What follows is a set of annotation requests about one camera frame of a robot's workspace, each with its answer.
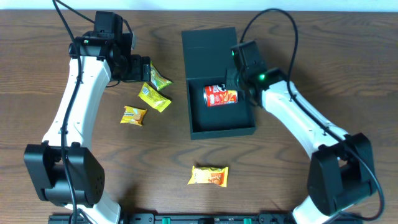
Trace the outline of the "red Pringles can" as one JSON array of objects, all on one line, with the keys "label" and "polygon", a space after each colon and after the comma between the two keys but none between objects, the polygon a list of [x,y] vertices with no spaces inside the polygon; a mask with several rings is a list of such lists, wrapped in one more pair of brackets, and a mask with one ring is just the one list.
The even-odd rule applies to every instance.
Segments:
[{"label": "red Pringles can", "polygon": [[205,86],[203,88],[203,97],[207,107],[238,102],[238,92],[236,90],[227,90],[225,84]]}]

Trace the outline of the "green snack packet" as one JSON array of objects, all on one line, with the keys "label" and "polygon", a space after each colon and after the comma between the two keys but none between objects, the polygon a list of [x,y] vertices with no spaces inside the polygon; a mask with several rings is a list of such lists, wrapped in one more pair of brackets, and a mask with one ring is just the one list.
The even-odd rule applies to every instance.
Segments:
[{"label": "green snack packet", "polygon": [[150,82],[154,85],[157,91],[172,84],[171,80],[164,78],[154,66],[153,62],[150,62]]}]

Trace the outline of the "yellow snack packet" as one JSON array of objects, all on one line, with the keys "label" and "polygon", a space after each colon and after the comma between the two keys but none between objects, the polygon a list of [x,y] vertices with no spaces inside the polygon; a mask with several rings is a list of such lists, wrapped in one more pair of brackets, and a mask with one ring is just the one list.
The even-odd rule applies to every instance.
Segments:
[{"label": "yellow snack packet", "polygon": [[138,94],[138,97],[160,113],[163,112],[163,110],[165,110],[171,104],[170,99],[162,96],[148,83],[143,84]]}]

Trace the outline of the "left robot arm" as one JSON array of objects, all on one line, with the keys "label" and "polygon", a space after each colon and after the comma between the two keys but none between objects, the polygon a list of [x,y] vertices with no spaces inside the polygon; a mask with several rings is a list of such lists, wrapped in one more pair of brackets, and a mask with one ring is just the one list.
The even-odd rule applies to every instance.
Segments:
[{"label": "left robot arm", "polygon": [[131,54],[133,32],[101,30],[69,46],[69,77],[57,114],[40,144],[28,144],[24,163],[38,198],[72,210],[66,223],[129,223],[104,189],[103,167],[92,154],[101,97],[111,81],[149,71],[149,58]]}]

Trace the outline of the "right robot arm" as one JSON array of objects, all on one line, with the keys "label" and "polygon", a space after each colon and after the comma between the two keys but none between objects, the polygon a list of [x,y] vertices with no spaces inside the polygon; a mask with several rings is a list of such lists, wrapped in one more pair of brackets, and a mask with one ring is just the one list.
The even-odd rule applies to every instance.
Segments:
[{"label": "right robot arm", "polygon": [[345,209],[381,192],[369,139],[362,133],[350,135],[326,119],[283,71],[266,67],[254,41],[232,46],[231,55],[236,68],[226,72],[226,86],[273,114],[310,158],[308,197],[293,210],[293,221],[359,220]]}]

